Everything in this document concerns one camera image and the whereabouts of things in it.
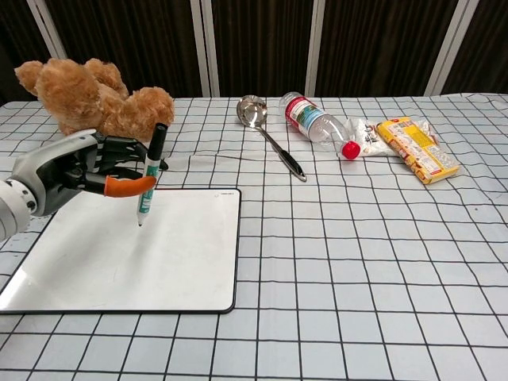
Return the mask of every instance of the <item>yellow snack bag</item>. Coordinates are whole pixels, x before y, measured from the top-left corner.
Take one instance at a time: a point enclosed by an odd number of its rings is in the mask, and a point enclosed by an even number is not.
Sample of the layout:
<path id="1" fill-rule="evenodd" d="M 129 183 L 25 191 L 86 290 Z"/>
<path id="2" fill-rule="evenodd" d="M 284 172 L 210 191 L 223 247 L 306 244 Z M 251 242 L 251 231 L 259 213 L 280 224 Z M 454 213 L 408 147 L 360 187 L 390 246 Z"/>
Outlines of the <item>yellow snack bag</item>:
<path id="1" fill-rule="evenodd" d="M 379 123 L 376 130 L 424 184 L 446 179 L 459 170 L 459 163 L 408 117 Z"/>

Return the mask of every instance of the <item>plastic water bottle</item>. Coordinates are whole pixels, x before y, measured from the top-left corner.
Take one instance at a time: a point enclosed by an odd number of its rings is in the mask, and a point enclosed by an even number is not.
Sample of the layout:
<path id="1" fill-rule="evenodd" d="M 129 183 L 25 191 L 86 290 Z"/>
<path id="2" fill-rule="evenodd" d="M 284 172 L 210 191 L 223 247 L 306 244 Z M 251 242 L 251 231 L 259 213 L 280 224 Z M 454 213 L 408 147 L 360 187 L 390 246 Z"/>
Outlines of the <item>plastic water bottle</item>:
<path id="1" fill-rule="evenodd" d="M 303 95 L 292 91 L 280 99 L 279 112 L 311 141 L 330 144 L 349 160 L 360 154 L 360 146 L 335 117 L 321 110 Z"/>

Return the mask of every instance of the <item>robotic hand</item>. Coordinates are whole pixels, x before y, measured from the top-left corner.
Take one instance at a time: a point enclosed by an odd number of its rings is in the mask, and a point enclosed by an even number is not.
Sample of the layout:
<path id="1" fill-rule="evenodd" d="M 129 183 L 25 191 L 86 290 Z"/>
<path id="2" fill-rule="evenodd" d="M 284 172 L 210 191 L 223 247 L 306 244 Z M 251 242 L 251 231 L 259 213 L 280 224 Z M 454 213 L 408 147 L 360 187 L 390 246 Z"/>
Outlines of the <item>robotic hand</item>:
<path id="1" fill-rule="evenodd" d="M 0 241 L 25 230 L 30 215 L 52 214 L 80 191 L 129 197 L 152 189 L 154 177 L 116 167 L 144 161 L 147 151 L 138 140 L 88 129 L 19 156 L 12 175 L 0 181 Z"/>

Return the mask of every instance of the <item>grid pattern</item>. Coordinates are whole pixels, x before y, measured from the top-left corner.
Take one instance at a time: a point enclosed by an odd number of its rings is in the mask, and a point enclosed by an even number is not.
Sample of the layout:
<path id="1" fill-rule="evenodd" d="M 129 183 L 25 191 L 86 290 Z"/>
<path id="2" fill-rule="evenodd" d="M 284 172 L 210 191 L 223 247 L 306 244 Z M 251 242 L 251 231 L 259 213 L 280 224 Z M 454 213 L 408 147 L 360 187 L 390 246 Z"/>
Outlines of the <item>grid pattern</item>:
<path id="1" fill-rule="evenodd" d="M 158 187 L 242 190 L 236 308 L 226 315 L 0 316 L 0 379 L 506 379 L 508 97 L 315 98 L 342 121 L 433 124 L 460 173 L 424 187 L 397 157 L 337 160 L 266 129 L 307 174 L 291 177 L 236 99 L 175 101 Z M 0 174 L 60 138 L 38 102 L 0 108 Z M 2 243 L 5 284 L 48 219 Z"/>

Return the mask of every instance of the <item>teddy bear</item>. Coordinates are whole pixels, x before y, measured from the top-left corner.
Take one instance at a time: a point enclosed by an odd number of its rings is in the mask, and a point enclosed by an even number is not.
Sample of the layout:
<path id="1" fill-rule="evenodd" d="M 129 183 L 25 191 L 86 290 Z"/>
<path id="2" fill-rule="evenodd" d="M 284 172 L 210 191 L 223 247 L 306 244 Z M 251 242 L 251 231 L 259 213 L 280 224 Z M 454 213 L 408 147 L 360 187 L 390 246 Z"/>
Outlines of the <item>teddy bear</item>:
<path id="1" fill-rule="evenodd" d="M 25 62 L 14 71 L 64 135 L 96 129 L 105 136 L 148 142 L 157 122 L 170 125 L 175 117 L 173 98 L 160 87 L 143 87 L 129 96 L 114 63 L 51 58 L 46 64 Z"/>

